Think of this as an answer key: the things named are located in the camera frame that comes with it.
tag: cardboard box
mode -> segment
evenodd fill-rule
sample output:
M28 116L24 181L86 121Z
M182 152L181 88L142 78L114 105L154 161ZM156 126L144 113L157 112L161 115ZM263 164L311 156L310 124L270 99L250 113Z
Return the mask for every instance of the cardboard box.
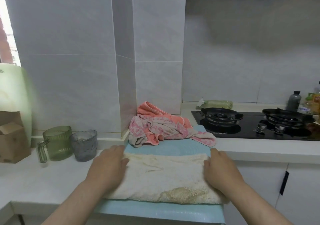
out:
M17 163L30 154L20 112L0 111L0 162Z

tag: light blue towel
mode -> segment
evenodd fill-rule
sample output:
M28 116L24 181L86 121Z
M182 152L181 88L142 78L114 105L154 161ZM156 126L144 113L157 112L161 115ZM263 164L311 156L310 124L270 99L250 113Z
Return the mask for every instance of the light blue towel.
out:
M203 126L194 126L194 129L206 131ZM125 152L168 156L183 156L200 153L206 153L207 155L210 155L210 148L194 140L183 139L165 140L161 141L157 146L145 145L139 148L134 148L128 144ZM225 223L222 205L182 205L174 203L153 203L132 200L104 200L99 204L95 211L106 214L180 221Z

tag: white countertop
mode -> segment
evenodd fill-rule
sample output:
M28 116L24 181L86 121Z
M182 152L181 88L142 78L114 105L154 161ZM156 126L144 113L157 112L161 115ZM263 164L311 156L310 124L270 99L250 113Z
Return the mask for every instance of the white countertop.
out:
M197 125L191 114L195 102L183 102L181 116ZM240 112L260 112L274 104L234 104ZM320 164L320 142L218 138L215 147L234 160ZM86 177L91 161L80 163L74 156L43 167L36 151L17 164L0 163L0 225L14 214L49 216ZM100 206L97 214L110 214Z
M181 116L197 125L191 114L197 102L183 102ZM266 108L284 108L284 104L234 103L238 112L261 112ZM320 141L261 140L244 138L217 138L214 146L224 150L232 159L241 161L292 162L320 164Z

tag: stove knob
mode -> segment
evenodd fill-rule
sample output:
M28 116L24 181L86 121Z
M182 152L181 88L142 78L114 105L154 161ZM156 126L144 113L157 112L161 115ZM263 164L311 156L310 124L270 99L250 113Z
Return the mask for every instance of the stove knob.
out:
M282 124L276 124L275 128L281 132L283 132L286 128L285 125L282 125Z
M266 124L261 124L261 123L258 124L258 129L259 130L264 130L264 129L266 129L266 127L267 127Z

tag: person's left hand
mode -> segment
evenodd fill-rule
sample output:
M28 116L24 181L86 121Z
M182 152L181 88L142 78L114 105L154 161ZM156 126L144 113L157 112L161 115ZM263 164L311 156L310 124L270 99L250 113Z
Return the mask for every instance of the person's left hand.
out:
M124 149L121 145L103 150L94 158L85 181L103 193L116 189L122 182L129 162L128 158L123 159Z

